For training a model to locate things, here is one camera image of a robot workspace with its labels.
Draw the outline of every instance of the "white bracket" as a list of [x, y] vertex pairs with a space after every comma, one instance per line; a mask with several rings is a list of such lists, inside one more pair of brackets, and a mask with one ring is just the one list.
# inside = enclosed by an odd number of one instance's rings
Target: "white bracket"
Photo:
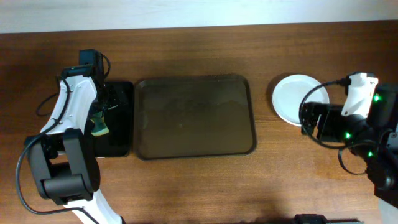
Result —
[[[77, 200], [68, 202], [66, 205], [64, 205], [64, 207], [81, 207], [88, 212], [99, 224], [122, 224], [122, 218], [112, 210], [100, 189], [94, 192], [93, 199], [91, 201], [84, 199]], [[94, 224], [94, 222], [91, 221], [91, 219], [88, 218], [84, 213], [77, 210], [73, 212], [84, 224]]]
[[[97, 96], [97, 89], [93, 79], [91, 77], [84, 77], [83, 75], [68, 77], [67, 82], [70, 87], [67, 110], [60, 123], [51, 131], [49, 131], [47, 133], [48, 135], [63, 133], [68, 128], [80, 128], [82, 133], [85, 132], [88, 112], [90, 110], [91, 104]], [[64, 82], [61, 82], [60, 86], [60, 95], [58, 97], [57, 103], [55, 104], [55, 108], [52, 111], [49, 121], [41, 131], [44, 131], [53, 125], [55, 119], [60, 116], [65, 101], [67, 100], [67, 86]]]
[[348, 96], [341, 111], [342, 116], [359, 114], [364, 118], [368, 117], [372, 103], [374, 89], [379, 83], [379, 79], [368, 77], [367, 73], [359, 73], [349, 77], [351, 85], [348, 86]]

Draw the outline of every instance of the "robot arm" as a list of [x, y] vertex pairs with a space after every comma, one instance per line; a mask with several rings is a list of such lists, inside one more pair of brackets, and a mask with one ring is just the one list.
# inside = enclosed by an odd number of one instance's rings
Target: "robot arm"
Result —
[[[124, 223], [100, 191], [100, 168], [93, 138], [88, 136], [92, 130], [86, 127], [94, 120], [101, 126], [102, 134], [109, 132], [103, 122], [109, 96], [104, 85], [103, 56], [94, 49], [81, 50], [79, 63], [61, 74], [69, 88], [65, 82], [60, 83], [57, 103], [41, 132], [54, 125], [69, 97], [66, 111], [59, 123], [28, 151], [30, 169], [42, 198], [66, 208], [83, 208], [98, 223]], [[51, 159], [61, 154], [67, 155], [68, 162], [53, 164]], [[84, 213], [73, 212], [83, 223], [93, 223]]]
[[[317, 127], [320, 142], [343, 142], [366, 162], [374, 194], [398, 208], [398, 85], [378, 85], [368, 73], [355, 73], [345, 83], [344, 106], [303, 105], [302, 133]], [[366, 141], [372, 144], [358, 144]]]

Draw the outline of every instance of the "tray rim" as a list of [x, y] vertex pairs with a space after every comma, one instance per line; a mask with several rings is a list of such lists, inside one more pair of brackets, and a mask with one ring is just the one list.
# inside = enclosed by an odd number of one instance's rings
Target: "tray rim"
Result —
[[[137, 140], [138, 140], [138, 129], [137, 125], [138, 122], [136, 121], [137, 115], [138, 115], [138, 110], [139, 110], [139, 93], [140, 90], [145, 87], [146, 85], [153, 85], [157, 82], [162, 82], [162, 85], [169, 84], [172, 85], [175, 82], [198, 82], [198, 81], [203, 81], [203, 82], [218, 82], [219, 80], [231, 80], [231, 81], [236, 81], [239, 80], [243, 83], [246, 89], [246, 97], [248, 101], [248, 109], [249, 109], [249, 119], [250, 119], [250, 124], [251, 124], [251, 132], [252, 132], [252, 146], [246, 151], [246, 152], [239, 152], [239, 153], [228, 153], [228, 154], [212, 154], [212, 155], [195, 155], [195, 156], [173, 156], [173, 157], [156, 157], [156, 158], [146, 158], [144, 157], [138, 150], [138, 145], [137, 145]], [[254, 120], [254, 113], [253, 113], [253, 107], [252, 107], [252, 98], [251, 98], [251, 92], [250, 92], [250, 86], [248, 80], [242, 76], [242, 75], [237, 75], [237, 74], [224, 74], [224, 75], [202, 75], [202, 76], [184, 76], [184, 77], [161, 77], [161, 78], [148, 78], [148, 79], [143, 79], [137, 81], [137, 83], [134, 85], [134, 117], [133, 117], [133, 141], [132, 141], [132, 149], [133, 153], [143, 161], [153, 161], [153, 160], [159, 160], [159, 159], [189, 159], [189, 158], [201, 158], [201, 157], [220, 157], [220, 156], [246, 156], [255, 151], [257, 148], [257, 133], [256, 133], [256, 122]]]

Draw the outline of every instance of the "wooden table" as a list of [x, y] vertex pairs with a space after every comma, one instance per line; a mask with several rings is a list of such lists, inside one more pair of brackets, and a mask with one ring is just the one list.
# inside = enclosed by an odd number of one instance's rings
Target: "wooden table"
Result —
[[[283, 122], [270, 97], [273, 86], [294, 73], [325, 82], [365, 71], [381, 82], [397, 82], [398, 21], [1, 34], [1, 223], [78, 222], [72, 213], [26, 211], [16, 195], [14, 170], [25, 137], [47, 122], [34, 111], [57, 91], [54, 76], [77, 65], [78, 51], [88, 48], [111, 60], [110, 80], [237, 73], [251, 86], [258, 147], [248, 156], [98, 159], [101, 190], [127, 223], [237, 223], [297, 213], [381, 222], [366, 176], [347, 174], [336, 151]], [[328, 92], [332, 102], [344, 102], [342, 87]], [[344, 159], [354, 171], [365, 168], [348, 152]], [[27, 162], [21, 182], [32, 207], [57, 208], [39, 197]]]

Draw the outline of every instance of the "white bowl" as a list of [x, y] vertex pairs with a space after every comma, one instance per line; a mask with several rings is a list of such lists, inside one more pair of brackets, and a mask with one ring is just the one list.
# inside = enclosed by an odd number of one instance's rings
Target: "white bowl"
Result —
[[[284, 121], [300, 125], [299, 107], [304, 96], [314, 87], [320, 85], [318, 80], [307, 75], [291, 75], [281, 80], [272, 93], [272, 105]], [[329, 103], [326, 89], [320, 88], [306, 100], [308, 102]]]

